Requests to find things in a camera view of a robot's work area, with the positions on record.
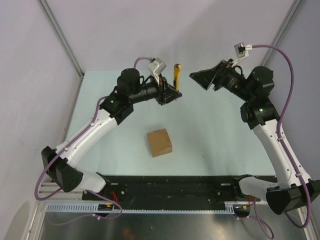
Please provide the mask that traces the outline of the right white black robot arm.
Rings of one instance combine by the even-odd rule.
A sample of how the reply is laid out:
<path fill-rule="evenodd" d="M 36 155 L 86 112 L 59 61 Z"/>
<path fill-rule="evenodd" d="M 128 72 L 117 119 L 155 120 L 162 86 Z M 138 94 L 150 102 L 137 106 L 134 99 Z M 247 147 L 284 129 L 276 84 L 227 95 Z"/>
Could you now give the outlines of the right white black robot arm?
<path fill-rule="evenodd" d="M 276 183 L 245 174 L 235 177 L 231 196 L 242 201 L 248 195 L 267 202 L 281 215 L 304 207 L 320 194 L 319 180 L 312 180 L 290 147 L 282 128 L 277 129 L 280 116 L 269 99 L 274 88 L 273 71 L 257 66 L 248 77 L 238 73 L 231 60 L 222 60 L 213 68 L 190 73 L 190 78 L 203 89 L 225 88 L 244 101 L 240 108 L 243 122 L 257 136 L 273 166 Z"/>

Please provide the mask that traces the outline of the brown cardboard express box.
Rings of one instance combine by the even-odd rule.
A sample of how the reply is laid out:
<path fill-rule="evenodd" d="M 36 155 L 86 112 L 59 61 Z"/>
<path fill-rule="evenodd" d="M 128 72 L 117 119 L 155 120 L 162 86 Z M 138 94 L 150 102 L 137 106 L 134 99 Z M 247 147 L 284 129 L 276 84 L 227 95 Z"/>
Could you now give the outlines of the brown cardboard express box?
<path fill-rule="evenodd" d="M 148 132 L 147 139 L 153 158 L 169 154 L 173 151 L 173 145 L 166 128 Z"/>

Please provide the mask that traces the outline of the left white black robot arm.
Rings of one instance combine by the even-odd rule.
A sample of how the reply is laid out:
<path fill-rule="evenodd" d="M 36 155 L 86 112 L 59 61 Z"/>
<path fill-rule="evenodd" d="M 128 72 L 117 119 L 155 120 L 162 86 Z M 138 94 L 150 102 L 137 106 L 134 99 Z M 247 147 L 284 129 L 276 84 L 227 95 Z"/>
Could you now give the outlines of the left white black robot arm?
<path fill-rule="evenodd" d="M 173 84 L 169 84 L 159 70 L 151 71 L 145 78 L 135 68 L 124 69 L 112 92 L 97 101 L 94 115 L 85 126 L 57 147 L 46 146 L 41 151 L 45 174 L 66 193 L 79 187 L 92 191 L 100 200 L 107 199 L 111 188 L 100 174 L 80 171 L 77 168 L 80 160 L 100 138 L 134 111 L 134 104 L 154 99 L 163 106 L 182 97 L 180 72 L 180 66 L 175 65 Z"/>

